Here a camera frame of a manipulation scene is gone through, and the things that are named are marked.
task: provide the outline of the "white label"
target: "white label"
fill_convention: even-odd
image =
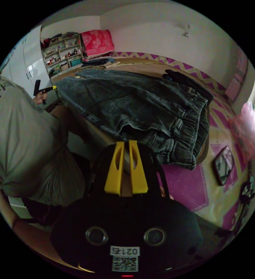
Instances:
[[[137,256],[134,257],[113,256],[112,271],[138,272],[138,257]]]
[[[117,257],[138,257],[140,256],[140,247],[110,246],[110,255]]]

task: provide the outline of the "phone screen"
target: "phone screen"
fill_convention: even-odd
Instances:
[[[225,147],[220,156],[216,159],[216,169],[221,180],[221,184],[224,185],[228,179],[231,170],[234,166],[234,158],[229,147]]]

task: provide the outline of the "white wardrobe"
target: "white wardrobe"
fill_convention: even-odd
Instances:
[[[40,31],[41,25],[32,29],[17,44],[11,59],[1,73],[2,76],[25,88],[32,98],[36,80],[41,80],[40,89],[52,86],[42,57]]]

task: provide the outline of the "smartphone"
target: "smartphone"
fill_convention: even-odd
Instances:
[[[213,170],[219,185],[225,185],[234,165],[235,160],[232,152],[230,148],[226,146],[213,161]]]

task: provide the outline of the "pink bag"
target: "pink bag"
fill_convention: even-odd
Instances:
[[[238,143],[244,163],[255,158],[255,112],[252,102],[245,103],[242,111],[234,118],[229,118],[230,130]]]

